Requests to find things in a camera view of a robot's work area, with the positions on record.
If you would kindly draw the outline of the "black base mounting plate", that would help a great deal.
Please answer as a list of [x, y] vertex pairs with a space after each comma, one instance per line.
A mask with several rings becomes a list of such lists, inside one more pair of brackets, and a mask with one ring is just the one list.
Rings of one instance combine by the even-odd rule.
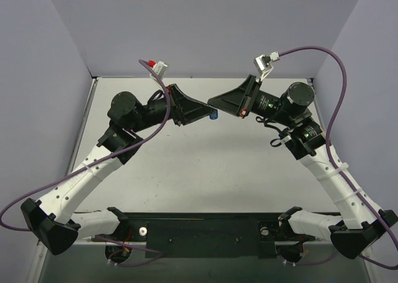
[[274, 258], [279, 248], [301, 252], [313, 237], [283, 234], [278, 213], [125, 213], [107, 238], [145, 243], [147, 257]]

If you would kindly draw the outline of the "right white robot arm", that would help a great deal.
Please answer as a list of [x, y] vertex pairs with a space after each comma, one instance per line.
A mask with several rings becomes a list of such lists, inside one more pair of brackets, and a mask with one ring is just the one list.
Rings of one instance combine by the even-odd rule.
[[237, 88], [210, 98], [208, 104], [239, 118], [254, 113], [266, 127], [283, 125], [280, 143], [311, 172], [340, 213], [322, 215], [295, 206], [279, 216], [279, 234], [285, 239], [299, 234], [313, 236], [331, 242], [348, 259], [358, 257], [397, 223], [397, 215], [366, 195], [349, 174], [348, 164], [340, 161], [333, 145], [326, 141], [308, 109], [315, 99], [311, 86], [295, 82], [276, 97], [261, 91], [261, 84], [250, 75]]

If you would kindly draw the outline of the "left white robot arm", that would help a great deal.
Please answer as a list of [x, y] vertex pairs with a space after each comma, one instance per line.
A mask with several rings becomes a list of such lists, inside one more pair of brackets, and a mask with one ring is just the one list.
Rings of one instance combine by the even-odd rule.
[[116, 208], [78, 213], [82, 201], [109, 175], [125, 165], [143, 143], [138, 133], [172, 120], [185, 126], [215, 115], [210, 105], [185, 95], [176, 84], [156, 91], [147, 104], [123, 91], [113, 97], [107, 113], [109, 127], [73, 171], [38, 200], [28, 198], [21, 211], [28, 228], [53, 254], [70, 248], [75, 241], [107, 234], [119, 241], [126, 237], [126, 217]]

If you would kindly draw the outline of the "blue key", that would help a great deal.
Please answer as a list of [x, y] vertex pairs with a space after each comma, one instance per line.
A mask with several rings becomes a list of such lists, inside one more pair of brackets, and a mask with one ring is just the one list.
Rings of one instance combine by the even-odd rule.
[[209, 115], [209, 118], [210, 118], [211, 120], [216, 120], [216, 119], [218, 119], [218, 111], [217, 111], [217, 110], [214, 110], [214, 111]]

